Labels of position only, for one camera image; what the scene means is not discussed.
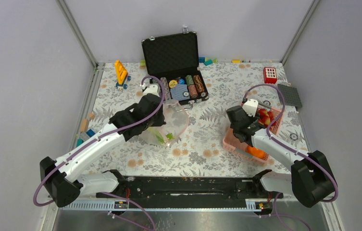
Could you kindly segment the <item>blue toy block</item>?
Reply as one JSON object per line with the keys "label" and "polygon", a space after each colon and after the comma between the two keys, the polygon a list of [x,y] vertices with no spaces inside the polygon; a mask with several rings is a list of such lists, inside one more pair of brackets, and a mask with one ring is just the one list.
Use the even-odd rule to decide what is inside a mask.
{"label": "blue toy block", "polygon": [[96,132],[94,132],[92,129],[89,129],[88,131],[86,131],[86,134],[89,136],[89,137],[92,137],[96,134]]}

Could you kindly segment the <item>wooden toy block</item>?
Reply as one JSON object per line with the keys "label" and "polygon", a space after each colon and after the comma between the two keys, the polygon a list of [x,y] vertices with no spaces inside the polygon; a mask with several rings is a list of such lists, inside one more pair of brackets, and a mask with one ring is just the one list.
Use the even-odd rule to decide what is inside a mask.
{"label": "wooden toy block", "polygon": [[88,130],[89,120],[83,118],[80,123],[79,132],[86,132]]}

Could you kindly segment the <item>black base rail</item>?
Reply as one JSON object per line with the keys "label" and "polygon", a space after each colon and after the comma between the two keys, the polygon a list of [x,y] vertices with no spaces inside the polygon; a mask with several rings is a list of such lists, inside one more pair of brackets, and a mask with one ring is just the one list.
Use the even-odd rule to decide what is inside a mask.
{"label": "black base rail", "polygon": [[268,192],[254,178],[210,177],[130,177],[106,195],[117,195],[138,203],[144,209],[241,209],[247,202],[271,202],[277,192]]}

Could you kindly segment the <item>yellow toy ladder cart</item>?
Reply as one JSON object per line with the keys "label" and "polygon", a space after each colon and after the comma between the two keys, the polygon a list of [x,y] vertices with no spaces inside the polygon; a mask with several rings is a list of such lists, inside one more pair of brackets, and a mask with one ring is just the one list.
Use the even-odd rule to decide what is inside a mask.
{"label": "yellow toy ladder cart", "polygon": [[117,89],[124,89],[128,88],[127,82],[131,80],[131,76],[128,74],[127,69],[121,63],[120,60],[116,60],[114,63],[114,68],[116,70],[117,82],[116,87]]}

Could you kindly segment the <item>grey building baseplate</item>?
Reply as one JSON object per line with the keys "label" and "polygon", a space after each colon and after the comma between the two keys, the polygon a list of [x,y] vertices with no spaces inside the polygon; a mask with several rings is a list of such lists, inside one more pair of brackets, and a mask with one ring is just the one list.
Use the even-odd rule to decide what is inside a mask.
{"label": "grey building baseplate", "polygon": [[302,102],[298,90],[295,87],[286,86],[283,84],[277,85],[284,97],[285,105],[294,106],[297,109],[302,108]]}

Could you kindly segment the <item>black poker chip case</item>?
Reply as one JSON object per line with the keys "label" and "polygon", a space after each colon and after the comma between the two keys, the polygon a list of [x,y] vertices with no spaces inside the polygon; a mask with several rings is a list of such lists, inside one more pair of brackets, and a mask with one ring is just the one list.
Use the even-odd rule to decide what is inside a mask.
{"label": "black poker chip case", "polygon": [[195,31],[150,37],[141,42],[147,73],[163,84],[166,101],[173,100],[168,83],[177,80],[186,84],[189,99],[181,105],[200,103],[209,99],[209,92],[199,70],[198,35]]}

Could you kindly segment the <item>floral tablecloth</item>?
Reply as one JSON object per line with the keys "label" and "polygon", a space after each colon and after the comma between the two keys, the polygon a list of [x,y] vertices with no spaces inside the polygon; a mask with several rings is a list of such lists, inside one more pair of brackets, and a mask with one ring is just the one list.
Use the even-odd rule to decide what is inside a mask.
{"label": "floral tablecloth", "polygon": [[[118,90],[114,63],[102,65],[103,73],[97,88],[92,112],[95,118],[89,128],[99,131],[117,111],[139,102],[142,96],[139,84],[147,74],[140,63],[123,63],[132,80],[128,89]],[[134,137],[125,144],[107,151],[84,174],[96,174],[117,169],[122,175],[134,176],[206,176],[251,177],[265,170],[288,173],[288,169],[274,158],[265,165],[248,160],[223,149],[223,138],[229,128],[226,109],[238,105],[246,90],[263,83],[262,70],[275,67],[278,83],[287,85],[287,77],[280,63],[200,65],[209,99],[197,103],[187,111],[189,125],[186,131],[168,146],[147,144]],[[286,106],[278,136],[297,148],[307,150],[298,112]]]}

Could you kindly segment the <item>yellow poker chip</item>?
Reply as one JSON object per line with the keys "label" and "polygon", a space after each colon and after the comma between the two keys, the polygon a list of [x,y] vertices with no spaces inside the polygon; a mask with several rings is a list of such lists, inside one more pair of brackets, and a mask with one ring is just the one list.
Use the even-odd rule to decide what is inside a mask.
{"label": "yellow poker chip", "polygon": [[169,86],[169,88],[172,89],[172,88],[175,88],[177,86],[177,84],[178,84],[178,81],[173,79],[173,80],[169,81],[168,86]]}

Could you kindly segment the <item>teal toy block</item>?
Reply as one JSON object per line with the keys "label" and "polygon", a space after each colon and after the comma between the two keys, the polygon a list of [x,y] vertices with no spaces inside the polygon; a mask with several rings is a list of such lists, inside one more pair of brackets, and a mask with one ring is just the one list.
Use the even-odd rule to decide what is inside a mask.
{"label": "teal toy block", "polygon": [[205,65],[205,66],[208,66],[208,65],[211,65],[211,64],[213,64],[213,60],[212,60],[212,59],[207,60],[207,61],[204,62],[204,65]]}

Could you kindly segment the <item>pink plastic basket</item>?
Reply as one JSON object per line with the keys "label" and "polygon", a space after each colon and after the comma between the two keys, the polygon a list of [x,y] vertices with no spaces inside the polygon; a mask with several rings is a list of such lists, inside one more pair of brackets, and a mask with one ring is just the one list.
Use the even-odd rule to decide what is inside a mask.
{"label": "pink plastic basket", "polygon": [[[268,100],[264,102],[258,101],[258,109],[265,108],[266,110],[272,111],[275,118],[281,113],[281,110],[278,108],[274,108],[270,105],[270,102]],[[246,152],[246,147],[248,145],[246,143],[241,143],[234,135],[233,130],[231,128],[228,128],[226,131],[226,134],[223,138],[223,148],[233,154],[236,154],[240,156],[242,159],[246,159],[248,161],[251,161],[257,165],[260,165],[262,167],[270,166],[275,163],[275,161],[271,158],[270,155],[268,155],[268,158],[266,160],[258,159]]]}

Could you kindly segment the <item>blue card deck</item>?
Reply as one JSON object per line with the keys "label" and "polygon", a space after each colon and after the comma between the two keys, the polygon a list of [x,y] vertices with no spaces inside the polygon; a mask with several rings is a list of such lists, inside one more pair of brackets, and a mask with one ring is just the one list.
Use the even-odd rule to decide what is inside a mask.
{"label": "blue card deck", "polygon": [[170,93],[172,98],[178,101],[189,99],[189,91],[186,84],[177,84],[170,89]]}

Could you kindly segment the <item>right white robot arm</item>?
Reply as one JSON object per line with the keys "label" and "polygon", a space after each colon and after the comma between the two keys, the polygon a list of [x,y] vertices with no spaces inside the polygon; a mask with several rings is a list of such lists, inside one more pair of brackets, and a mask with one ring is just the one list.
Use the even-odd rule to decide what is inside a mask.
{"label": "right white robot arm", "polygon": [[320,151],[308,153],[272,134],[256,116],[256,106],[247,101],[227,109],[230,128],[240,143],[264,151],[289,170],[288,174],[265,170],[254,176],[254,195],[265,198],[271,192],[289,194],[305,207],[332,202],[338,197],[338,185],[326,156]]}

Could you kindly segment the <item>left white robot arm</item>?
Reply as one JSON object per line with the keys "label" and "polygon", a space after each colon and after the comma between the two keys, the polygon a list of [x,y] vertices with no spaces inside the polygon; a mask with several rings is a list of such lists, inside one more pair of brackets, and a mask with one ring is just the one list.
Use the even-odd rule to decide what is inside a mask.
{"label": "left white robot arm", "polygon": [[42,187],[57,207],[67,206],[85,194],[107,192],[115,198],[122,197],[126,185],[113,173],[94,177],[82,173],[109,149],[124,144],[149,127],[165,125],[163,101],[162,97],[148,93],[138,103],[116,112],[99,132],[69,153],[55,160],[48,156],[42,159],[39,163],[41,182],[34,193],[34,204],[42,205],[37,200]]}

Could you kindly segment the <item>green celery stalk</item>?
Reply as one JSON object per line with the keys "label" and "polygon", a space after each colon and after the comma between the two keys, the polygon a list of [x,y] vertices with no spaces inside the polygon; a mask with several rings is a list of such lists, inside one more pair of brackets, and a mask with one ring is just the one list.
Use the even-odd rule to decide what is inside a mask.
{"label": "green celery stalk", "polygon": [[166,144],[176,139],[176,136],[173,133],[166,133],[163,135],[160,132],[158,132],[154,136],[159,144]]}

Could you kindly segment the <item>red grid block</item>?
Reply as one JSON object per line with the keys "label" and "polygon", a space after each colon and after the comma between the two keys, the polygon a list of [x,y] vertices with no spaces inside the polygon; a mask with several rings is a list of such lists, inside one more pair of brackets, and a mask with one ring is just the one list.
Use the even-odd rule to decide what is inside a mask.
{"label": "red grid block", "polygon": [[266,84],[275,84],[278,80],[277,71],[275,67],[263,68],[263,80]]}

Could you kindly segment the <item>clear pink zip bag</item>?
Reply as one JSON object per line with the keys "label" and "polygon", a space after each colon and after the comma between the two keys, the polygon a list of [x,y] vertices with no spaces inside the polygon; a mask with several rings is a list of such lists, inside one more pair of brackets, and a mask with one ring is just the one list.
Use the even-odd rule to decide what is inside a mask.
{"label": "clear pink zip bag", "polygon": [[[153,145],[169,146],[176,139],[180,138],[181,134],[183,134],[189,125],[189,116],[177,100],[164,101],[163,115],[165,116],[166,124],[161,127],[148,128],[140,135],[143,141]],[[166,144],[159,144],[154,136],[158,132],[163,135],[166,133],[173,133],[176,136],[176,139]]]}

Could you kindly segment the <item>orange fruit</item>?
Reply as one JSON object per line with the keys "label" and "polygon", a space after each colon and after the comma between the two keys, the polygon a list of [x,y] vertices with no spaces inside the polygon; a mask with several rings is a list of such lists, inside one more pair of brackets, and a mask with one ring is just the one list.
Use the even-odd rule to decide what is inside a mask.
{"label": "orange fruit", "polygon": [[265,151],[257,149],[257,148],[252,147],[252,146],[247,146],[246,147],[246,152],[248,154],[258,158],[258,159],[266,160],[268,158],[268,154]]}

